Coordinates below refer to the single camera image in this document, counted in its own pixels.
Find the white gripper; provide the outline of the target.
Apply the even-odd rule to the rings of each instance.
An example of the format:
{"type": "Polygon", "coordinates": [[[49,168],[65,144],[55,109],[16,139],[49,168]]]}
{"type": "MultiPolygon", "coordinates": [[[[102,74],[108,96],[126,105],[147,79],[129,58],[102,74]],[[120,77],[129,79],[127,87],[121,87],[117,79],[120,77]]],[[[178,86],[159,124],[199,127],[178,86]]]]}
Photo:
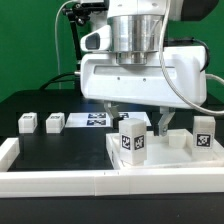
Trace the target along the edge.
{"type": "Polygon", "coordinates": [[[122,117],[110,101],[161,106],[154,135],[165,136],[174,108],[206,99],[202,46],[162,47],[160,27],[116,28],[105,25],[84,36],[81,49],[81,91],[102,100],[113,128],[122,117]]]}

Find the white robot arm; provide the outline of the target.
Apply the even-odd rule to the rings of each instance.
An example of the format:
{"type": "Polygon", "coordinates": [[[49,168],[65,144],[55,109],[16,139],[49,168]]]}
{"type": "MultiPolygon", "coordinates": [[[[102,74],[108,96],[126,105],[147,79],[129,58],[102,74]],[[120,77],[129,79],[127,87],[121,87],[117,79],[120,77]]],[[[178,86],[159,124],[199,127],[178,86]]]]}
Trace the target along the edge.
{"type": "Polygon", "coordinates": [[[156,131],[164,135],[177,108],[199,110],[207,98],[207,46],[165,38],[167,23],[200,21],[219,0],[108,0],[102,26],[81,39],[81,91],[101,100],[158,106],[156,131]]]}

